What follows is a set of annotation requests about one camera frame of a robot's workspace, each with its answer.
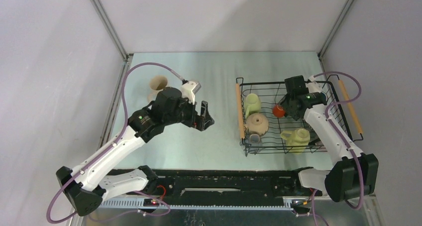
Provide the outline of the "small red orange cup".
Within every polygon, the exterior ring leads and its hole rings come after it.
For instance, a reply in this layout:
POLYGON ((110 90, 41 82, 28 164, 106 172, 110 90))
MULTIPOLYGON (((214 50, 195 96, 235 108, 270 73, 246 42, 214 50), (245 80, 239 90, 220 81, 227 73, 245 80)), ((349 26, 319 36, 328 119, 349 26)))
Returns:
POLYGON ((277 118, 282 118, 285 116, 286 112, 280 105, 275 105, 272 109, 272 114, 277 118))

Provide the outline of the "floral patterned cream mug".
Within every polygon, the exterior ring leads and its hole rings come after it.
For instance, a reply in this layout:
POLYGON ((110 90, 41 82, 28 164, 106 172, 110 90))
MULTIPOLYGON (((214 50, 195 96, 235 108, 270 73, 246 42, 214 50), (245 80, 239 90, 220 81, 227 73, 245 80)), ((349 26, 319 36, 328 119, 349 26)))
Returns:
POLYGON ((153 77, 149 82, 150 93, 147 97, 148 102, 154 101, 160 91, 168 85, 168 79, 163 75, 153 77))

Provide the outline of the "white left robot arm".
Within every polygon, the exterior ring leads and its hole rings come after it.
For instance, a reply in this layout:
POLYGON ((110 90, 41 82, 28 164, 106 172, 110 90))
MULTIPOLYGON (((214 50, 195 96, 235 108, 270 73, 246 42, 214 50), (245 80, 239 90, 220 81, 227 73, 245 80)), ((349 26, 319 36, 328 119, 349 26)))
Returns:
POLYGON ((181 123, 204 131, 214 124, 208 103, 201 102, 196 111, 196 89, 167 87, 154 101, 127 118, 121 132, 83 163, 56 171, 60 192, 69 200, 75 214, 87 216, 102 202, 129 192, 152 194, 157 189, 157 175, 146 165, 129 173, 108 177, 107 174, 126 156, 163 133, 164 128, 181 123))

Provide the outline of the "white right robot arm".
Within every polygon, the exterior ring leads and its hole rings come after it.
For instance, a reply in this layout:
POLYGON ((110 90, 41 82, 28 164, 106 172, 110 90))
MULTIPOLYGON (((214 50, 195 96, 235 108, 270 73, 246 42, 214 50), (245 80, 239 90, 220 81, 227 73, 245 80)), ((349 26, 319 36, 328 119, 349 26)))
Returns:
POLYGON ((333 167, 329 171, 308 168, 289 182, 295 195, 309 188, 327 193, 335 202, 363 199, 375 191, 379 161, 365 154, 342 129, 331 113, 337 102, 328 103, 321 85, 310 77, 294 76, 284 80, 286 94, 280 104, 288 116, 305 121, 326 148, 333 167))

